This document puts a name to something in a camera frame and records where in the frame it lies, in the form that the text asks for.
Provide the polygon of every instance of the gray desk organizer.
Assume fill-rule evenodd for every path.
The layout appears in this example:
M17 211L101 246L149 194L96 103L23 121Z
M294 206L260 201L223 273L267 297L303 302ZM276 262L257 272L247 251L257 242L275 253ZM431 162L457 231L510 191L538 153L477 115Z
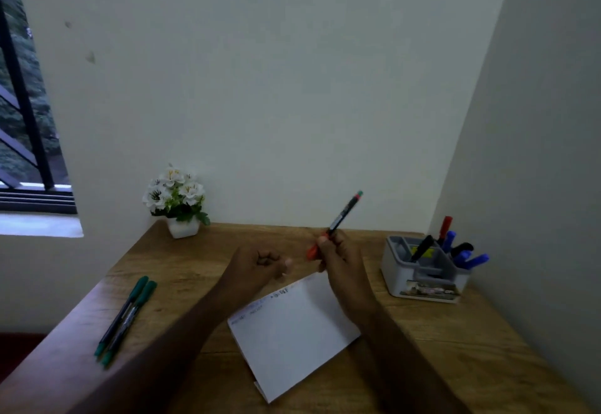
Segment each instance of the gray desk organizer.
M470 277L434 243L417 262L410 262L421 238L390 236L380 268L391 295L456 304Z

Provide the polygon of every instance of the notepad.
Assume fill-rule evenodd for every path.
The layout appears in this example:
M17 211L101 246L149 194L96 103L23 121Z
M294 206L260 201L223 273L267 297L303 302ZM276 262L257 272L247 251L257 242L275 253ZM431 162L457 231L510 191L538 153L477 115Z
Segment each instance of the notepad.
M326 272L252 302L229 318L228 325L267 403L361 334L342 312Z

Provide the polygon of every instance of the black window bar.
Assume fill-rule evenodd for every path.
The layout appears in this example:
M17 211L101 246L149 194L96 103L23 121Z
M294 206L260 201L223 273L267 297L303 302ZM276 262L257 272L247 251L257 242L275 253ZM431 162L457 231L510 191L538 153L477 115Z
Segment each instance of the black window bar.
M0 98L4 99L22 115L33 152L6 134L2 129L0 129L0 142L7 145L13 152L39 171L44 187L44 190L26 189L19 180L5 172L0 166L0 181L4 183L4 185L0 185L0 210L4 212L76 214L77 209L75 208L73 194L68 191L56 190L46 150L44 150L40 130L35 121L34 111L23 79L19 58L8 28L2 0L0 0L0 48L2 48L8 75L14 90L13 96L10 91L0 85Z

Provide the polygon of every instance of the green pen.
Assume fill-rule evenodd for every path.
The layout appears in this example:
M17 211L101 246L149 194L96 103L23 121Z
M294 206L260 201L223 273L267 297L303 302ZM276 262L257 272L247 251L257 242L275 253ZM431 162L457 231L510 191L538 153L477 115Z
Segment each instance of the green pen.
M131 327L133 320L136 318L138 311L140 310L142 305L145 304L146 301L150 298L154 291L154 288L156 288L156 283L154 281L148 281L148 283L142 290L142 293L136 299L135 303L133 304L133 308L130 310L129 314L123 321L123 324L121 324L121 327L119 327L119 331L116 333L115 339L110 343L109 349L106 350L106 354L102 358L102 365L104 365L105 368L110 364L110 361L112 360L113 356L119 350L119 346L121 345L121 342L123 342L123 339L125 338L129 327Z
M98 357L98 356L100 356L100 354L102 354L102 352L104 352L105 348L109 345L110 339L115 334L117 328L119 328L119 323L121 322L121 319L123 319L123 316L125 316L125 313L127 312L127 309L129 308L129 305L132 304L138 298L138 296L140 295L140 292L142 292L142 289L144 289L144 286L146 286L147 282L148 282L148 276L143 276L142 278L140 278L138 280L138 282L136 283L136 285L133 288L133 291L131 291L131 294L127 298L127 301L121 307L121 311L119 311L119 314L116 315L116 318L113 320L109 329L106 331L105 335L102 337L102 340L98 343L98 347L96 348L96 352L94 353L94 356Z

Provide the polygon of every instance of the desk surface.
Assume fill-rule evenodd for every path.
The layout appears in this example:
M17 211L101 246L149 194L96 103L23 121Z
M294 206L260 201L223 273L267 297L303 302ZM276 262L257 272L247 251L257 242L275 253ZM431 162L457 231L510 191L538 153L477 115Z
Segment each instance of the desk surface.
M315 270L302 260L317 230L215 224L173 240L157 222L48 337L0 385L0 411L69 411L131 361L206 293L240 244L275 247L295 258L284 284ZM486 299L468 286L458 304L398 299L379 270L390 232L349 231L359 242L372 288L395 321L474 412L590 412L575 391L537 356ZM140 276L158 282L114 364L93 357ZM275 281L259 295L282 284ZM169 412L368 412L377 400L363 377L361 340L267 406L225 323L208 339L173 398Z

